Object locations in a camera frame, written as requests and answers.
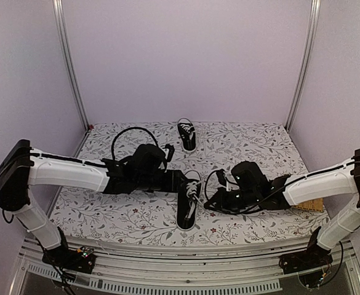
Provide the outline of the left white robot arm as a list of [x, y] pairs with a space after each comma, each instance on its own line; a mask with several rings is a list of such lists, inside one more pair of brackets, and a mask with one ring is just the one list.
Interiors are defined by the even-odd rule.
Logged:
[[45, 153], [20, 140], [0, 164], [0, 208], [11, 212], [41, 243], [60, 266], [74, 262], [74, 253], [63, 244], [60, 231], [36, 203], [31, 187], [79, 187], [102, 194], [134, 191], [179, 193], [187, 178], [167, 167], [174, 149], [143, 144], [122, 160], [82, 160]]

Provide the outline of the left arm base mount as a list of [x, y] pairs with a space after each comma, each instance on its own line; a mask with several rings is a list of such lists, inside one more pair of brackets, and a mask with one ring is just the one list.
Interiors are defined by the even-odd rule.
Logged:
[[94, 254], [84, 254], [83, 251], [78, 252], [59, 246], [52, 250], [44, 250], [42, 262], [66, 270], [91, 274], [96, 258]]

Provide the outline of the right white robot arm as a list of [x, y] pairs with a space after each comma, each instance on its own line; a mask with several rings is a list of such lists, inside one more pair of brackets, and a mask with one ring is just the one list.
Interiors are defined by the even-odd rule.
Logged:
[[243, 161], [231, 170], [233, 181], [216, 171], [220, 187], [204, 207], [225, 214], [257, 210], [286, 210], [301, 203], [336, 195], [353, 198], [327, 224], [316, 229], [301, 263], [315, 267], [343, 238], [360, 227], [360, 149], [335, 166], [304, 175], [284, 175], [268, 180], [255, 162]]

